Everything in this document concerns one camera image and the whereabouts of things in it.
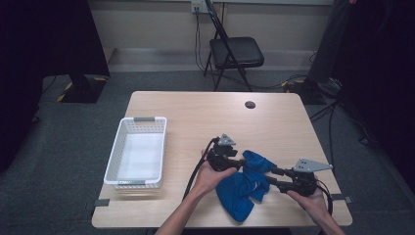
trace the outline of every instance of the baseboard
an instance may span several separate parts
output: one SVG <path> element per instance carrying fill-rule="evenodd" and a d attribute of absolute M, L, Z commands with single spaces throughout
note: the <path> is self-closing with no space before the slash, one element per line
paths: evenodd
<path fill-rule="evenodd" d="M 312 51 L 263 51 L 265 63 L 253 70 L 298 71 L 308 70 Z M 197 71 L 206 65 L 208 50 L 195 51 L 117 48 L 108 61 L 110 72 L 122 71 Z"/>
<path fill-rule="evenodd" d="M 115 48 L 104 48 L 105 60 L 107 61 L 107 63 L 110 61 L 111 57 L 113 56 L 114 50 Z"/>

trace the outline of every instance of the wall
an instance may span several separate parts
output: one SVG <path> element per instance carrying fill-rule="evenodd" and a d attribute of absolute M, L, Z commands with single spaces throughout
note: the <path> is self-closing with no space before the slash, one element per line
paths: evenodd
<path fill-rule="evenodd" d="M 299 4 L 312 1 L 317 5 Z M 293 2 L 297 4 L 225 3 L 223 9 L 223 4 L 216 3 L 215 7 L 224 10 L 229 35 L 252 36 L 262 50 L 316 50 L 331 7 L 327 0 Z M 189 1 L 90 0 L 89 4 L 106 48 L 194 48 L 197 21 Z M 207 14 L 200 15 L 200 28 L 206 49 L 214 35 Z"/>

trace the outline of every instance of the black folding chair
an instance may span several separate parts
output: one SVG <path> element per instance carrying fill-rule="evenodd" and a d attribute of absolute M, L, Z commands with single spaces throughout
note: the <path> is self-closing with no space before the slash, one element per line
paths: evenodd
<path fill-rule="evenodd" d="M 214 38 L 209 42 L 210 53 L 207 58 L 207 66 L 205 67 L 204 76 L 208 72 L 208 67 L 211 68 L 210 59 L 213 56 L 214 66 L 220 70 L 220 75 L 215 81 L 213 71 L 211 72 L 214 83 L 214 91 L 219 86 L 220 79 L 225 70 L 236 69 L 244 80 L 250 91 L 250 84 L 247 81 L 245 68 L 257 68 L 263 65 L 263 55 L 260 51 L 256 41 L 251 37 L 228 37 L 225 29 L 220 22 L 213 4 L 210 0 L 205 0 L 207 3 L 207 10 L 211 21 L 216 28 Z"/>

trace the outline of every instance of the white plastic basket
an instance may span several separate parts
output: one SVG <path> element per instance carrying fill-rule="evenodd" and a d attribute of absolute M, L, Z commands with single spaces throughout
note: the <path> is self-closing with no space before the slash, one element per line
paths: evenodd
<path fill-rule="evenodd" d="M 119 122 L 104 183 L 117 190 L 161 188 L 165 117 L 125 117 Z"/>

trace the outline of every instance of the blue cloth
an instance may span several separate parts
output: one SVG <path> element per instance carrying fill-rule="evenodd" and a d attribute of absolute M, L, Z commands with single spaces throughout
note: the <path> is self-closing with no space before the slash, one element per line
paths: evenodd
<path fill-rule="evenodd" d="M 246 165 L 242 172 L 235 172 L 222 179 L 216 186 L 216 194 L 222 206 L 238 222 L 243 222 L 253 210 L 254 203 L 250 197 L 262 202 L 269 191 L 269 183 L 264 173 L 276 164 L 252 151 L 243 153 Z"/>

